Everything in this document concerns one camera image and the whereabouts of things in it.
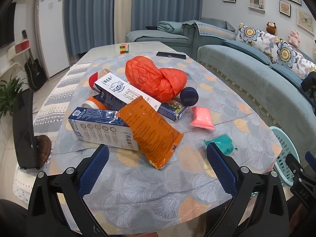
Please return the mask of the teal wrapper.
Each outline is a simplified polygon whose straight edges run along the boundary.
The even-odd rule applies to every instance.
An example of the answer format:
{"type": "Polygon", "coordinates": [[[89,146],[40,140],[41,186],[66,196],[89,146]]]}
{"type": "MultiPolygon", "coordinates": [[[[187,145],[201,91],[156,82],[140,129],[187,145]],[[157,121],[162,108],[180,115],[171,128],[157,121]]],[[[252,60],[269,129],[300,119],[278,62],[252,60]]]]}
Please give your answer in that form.
{"type": "Polygon", "coordinates": [[[217,136],[211,140],[204,140],[204,144],[208,146],[210,143],[215,143],[224,155],[231,154],[234,150],[238,150],[232,144],[232,139],[227,134],[217,136]]]}

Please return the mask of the white blue milk carton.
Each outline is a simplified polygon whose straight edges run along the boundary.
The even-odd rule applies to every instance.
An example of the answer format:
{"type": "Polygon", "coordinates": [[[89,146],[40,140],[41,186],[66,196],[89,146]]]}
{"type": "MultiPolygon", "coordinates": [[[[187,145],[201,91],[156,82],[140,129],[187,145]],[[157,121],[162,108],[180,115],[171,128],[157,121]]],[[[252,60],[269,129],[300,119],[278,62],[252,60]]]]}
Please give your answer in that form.
{"type": "Polygon", "coordinates": [[[131,128],[113,110],[77,107],[68,122],[78,140],[138,151],[131,128]]]}
{"type": "Polygon", "coordinates": [[[161,102],[111,72],[96,80],[93,90],[97,93],[98,101],[115,111],[119,111],[138,97],[142,97],[155,111],[161,106],[161,102]]]}

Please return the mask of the pink packet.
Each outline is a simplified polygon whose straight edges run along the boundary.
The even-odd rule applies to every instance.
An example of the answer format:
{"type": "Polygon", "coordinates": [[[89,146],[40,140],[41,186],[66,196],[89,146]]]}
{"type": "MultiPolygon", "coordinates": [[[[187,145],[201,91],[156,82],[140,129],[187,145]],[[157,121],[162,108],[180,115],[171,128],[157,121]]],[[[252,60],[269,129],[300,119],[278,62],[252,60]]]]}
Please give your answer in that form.
{"type": "Polygon", "coordinates": [[[208,108],[195,106],[192,107],[193,121],[190,125],[194,127],[204,128],[207,130],[215,130],[215,126],[212,121],[211,112],[208,108]]]}

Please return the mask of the orange snack wrapper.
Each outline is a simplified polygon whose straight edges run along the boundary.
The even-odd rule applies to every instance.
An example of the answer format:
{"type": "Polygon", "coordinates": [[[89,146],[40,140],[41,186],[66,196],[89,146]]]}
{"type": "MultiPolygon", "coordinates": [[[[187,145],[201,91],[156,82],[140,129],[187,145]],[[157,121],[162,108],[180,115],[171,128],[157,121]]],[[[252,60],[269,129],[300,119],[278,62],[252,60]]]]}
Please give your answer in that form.
{"type": "Polygon", "coordinates": [[[131,128],[134,140],[150,164],[161,170],[175,152],[183,134],[166,122],[142,97],[121,108],[117,116],[131,128]]]}

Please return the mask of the blue picture box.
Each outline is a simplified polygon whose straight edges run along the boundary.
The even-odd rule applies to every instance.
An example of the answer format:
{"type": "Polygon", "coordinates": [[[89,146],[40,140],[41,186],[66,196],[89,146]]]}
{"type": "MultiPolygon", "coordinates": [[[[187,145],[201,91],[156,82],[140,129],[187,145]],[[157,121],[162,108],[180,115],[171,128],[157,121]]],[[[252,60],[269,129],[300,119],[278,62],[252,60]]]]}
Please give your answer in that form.
{"type": "Polygon", "coordinates": [[[158,109],[158,113],[177,122],[188,109],[189,107],[183,105],[179,97],[175,97],[167,103],[162,103],[158,109]]]}

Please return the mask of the red white paper cup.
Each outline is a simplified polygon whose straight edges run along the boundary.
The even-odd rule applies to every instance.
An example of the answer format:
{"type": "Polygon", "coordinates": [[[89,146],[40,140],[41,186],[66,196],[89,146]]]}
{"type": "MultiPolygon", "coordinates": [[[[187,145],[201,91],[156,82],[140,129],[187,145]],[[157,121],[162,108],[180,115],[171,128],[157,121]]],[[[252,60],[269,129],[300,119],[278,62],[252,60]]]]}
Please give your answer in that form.
{"type": "Polygon", "coordinates": [[[94,83],[110,72],[111,71],[109,69],[102,69],[101,71],[93,73],[88,79],[88,83],[89,83],[90,88],[93,89],[94,83]]]}

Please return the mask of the orange plastic bag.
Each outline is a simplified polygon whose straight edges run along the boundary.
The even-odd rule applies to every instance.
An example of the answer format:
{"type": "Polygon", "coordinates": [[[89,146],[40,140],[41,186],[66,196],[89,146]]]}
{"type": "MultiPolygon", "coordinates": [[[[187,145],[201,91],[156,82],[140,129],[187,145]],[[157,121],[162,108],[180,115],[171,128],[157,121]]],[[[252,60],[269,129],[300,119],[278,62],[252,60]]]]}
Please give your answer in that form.
{"type": "Polygon", "coordinates": [[[183,71],[159,69],[151,59],[144,56],[135,56],[128,60],[125,75],[132,86],[161,103],[175,98],[187,83],[187,76],[183,71]]]}

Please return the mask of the orange paper cup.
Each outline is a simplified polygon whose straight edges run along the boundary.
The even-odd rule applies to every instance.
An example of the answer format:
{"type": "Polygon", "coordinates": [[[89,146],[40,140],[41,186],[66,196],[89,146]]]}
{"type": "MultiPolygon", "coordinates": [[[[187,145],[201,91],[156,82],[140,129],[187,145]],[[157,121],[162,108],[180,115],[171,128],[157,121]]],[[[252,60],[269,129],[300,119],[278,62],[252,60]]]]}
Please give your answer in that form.
{"type": "Polygon", "coordinates": [[[101,109],[101,110],[111,110],[108,106],[104,105],[100,101],[98,101],[93,96],[89,97],[82,105],[83,108],[89,109],[101,109]]]}

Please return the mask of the teal sofa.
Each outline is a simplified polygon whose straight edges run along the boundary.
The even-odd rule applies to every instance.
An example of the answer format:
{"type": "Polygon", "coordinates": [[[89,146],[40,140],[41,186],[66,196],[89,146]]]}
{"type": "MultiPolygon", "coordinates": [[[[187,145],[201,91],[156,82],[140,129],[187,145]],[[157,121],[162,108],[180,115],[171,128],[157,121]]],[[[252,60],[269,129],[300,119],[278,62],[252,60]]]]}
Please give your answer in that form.
{"type": "Polygon", "coordinates": [[[236,40],[228,22],[200,18],[182,22],[182,34],[157,26],[130,31],[127,42],[158,41],[201,63],[234,90],[269,126],[281,128],[299,156],[315,153],[315,93],[304,92],[302,79],[259,50],[236,40]]]}

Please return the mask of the black jacket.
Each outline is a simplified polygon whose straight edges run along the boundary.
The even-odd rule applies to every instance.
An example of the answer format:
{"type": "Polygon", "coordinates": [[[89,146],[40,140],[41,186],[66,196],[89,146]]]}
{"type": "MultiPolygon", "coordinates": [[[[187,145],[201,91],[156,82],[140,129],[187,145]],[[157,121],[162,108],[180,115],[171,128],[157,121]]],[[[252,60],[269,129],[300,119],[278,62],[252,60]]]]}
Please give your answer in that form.
{"type": "Polygon", "coordinates": [[[316,89],[316,72],[310,72],[300,85],[304,92],[310,91],[310,98],[313,98],[316,89]]]}

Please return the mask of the black guitar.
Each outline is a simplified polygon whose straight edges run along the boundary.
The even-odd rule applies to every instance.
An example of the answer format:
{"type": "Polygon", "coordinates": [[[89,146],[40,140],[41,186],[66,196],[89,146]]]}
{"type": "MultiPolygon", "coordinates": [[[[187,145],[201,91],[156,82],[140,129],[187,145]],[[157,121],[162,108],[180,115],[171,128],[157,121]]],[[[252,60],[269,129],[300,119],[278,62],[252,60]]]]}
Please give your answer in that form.
{"type": "Polygon", "coordinates": [[[38,59],[34,59],[31,49],[28,49],[29,58],[25,63],[25,71],[28,78],[28,85],[33,91],[39,90],[47,80],[46,73],[38,59]]]}

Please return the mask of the white refrigerator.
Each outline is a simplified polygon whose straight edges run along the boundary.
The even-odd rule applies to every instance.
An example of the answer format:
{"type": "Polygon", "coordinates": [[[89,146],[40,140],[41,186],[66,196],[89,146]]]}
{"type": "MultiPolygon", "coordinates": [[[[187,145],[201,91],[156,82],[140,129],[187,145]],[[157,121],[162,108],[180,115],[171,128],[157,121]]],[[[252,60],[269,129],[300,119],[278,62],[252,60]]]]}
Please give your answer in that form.
{"type": "Polygon", "coordinates": [[[64,0],[35,0],[39,57],[48,79],[70,66],[64,31],[64,0]]]}

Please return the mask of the folded teal blanket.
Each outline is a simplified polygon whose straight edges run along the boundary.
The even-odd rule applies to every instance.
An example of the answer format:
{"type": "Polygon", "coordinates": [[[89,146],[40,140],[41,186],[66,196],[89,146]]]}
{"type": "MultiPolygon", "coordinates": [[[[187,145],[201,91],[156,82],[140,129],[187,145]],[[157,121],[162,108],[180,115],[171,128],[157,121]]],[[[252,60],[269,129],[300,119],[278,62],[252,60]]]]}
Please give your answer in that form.
{"type": "Polygon", "coordinates": [[[158,31],[163,31],[169,34],[182,34],[182,23],[179,22],[169,22],[169,21],[160,21],[157,25],[158,31]]]}

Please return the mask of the blue curtain right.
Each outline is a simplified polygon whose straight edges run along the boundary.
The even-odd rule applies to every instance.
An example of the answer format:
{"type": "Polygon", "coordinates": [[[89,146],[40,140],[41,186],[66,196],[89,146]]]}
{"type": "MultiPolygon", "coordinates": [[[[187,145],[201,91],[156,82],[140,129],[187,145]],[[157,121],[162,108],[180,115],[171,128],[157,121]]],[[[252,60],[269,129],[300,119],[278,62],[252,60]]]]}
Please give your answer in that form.
{"type": "Polygon", "coordinates": [[[132,0],[131,30],[156,26],[160,21],[198,20],[201,13],[202,0],[132,0]]]}

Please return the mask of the butterfly picture frame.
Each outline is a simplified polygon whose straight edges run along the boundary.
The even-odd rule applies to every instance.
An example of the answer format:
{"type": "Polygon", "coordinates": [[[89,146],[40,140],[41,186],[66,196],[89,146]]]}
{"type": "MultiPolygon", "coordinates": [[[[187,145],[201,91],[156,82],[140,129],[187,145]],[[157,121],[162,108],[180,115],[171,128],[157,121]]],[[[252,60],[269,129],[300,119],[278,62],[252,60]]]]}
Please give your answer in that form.
{"type": "Polygon", "coordinates": [[[297,9],[297,25],[314,35],[314,19],[312,15],[300,8],[297,9]]]}

